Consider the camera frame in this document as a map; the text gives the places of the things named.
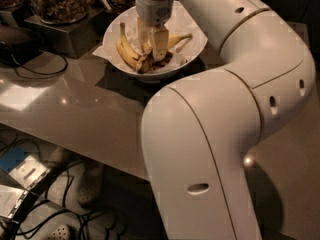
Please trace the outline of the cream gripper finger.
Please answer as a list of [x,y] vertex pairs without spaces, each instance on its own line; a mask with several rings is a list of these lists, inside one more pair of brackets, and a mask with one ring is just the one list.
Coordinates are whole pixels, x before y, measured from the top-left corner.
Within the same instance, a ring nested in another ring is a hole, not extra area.
[[148,33],[155,61],[161,61],[168,50],[169,31],[165,26],[154,26]]
[[137,17],[137,32],[139,44],[142,48],[142,51],[146,53],[150,48],[148,43],[148,28],[145,26],[140,17]]

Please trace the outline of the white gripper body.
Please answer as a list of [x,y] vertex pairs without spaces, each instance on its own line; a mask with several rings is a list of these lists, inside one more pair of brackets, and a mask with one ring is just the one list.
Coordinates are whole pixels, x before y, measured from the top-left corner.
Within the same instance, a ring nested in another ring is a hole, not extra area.
[[138,16],[147,26],[156,26],[171,17],[173,0],[136,0],[135,6]]

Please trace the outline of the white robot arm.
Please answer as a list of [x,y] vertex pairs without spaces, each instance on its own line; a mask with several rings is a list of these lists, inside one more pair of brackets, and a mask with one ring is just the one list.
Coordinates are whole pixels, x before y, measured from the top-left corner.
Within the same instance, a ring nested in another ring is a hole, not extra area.
[[[304,106],[311,52],[260,0],[179,0],[223,59],[179,79],[145,107],[141,143],[169,240],[262,240],[243,158]],[[171,0],[136,0],[154,26]]]

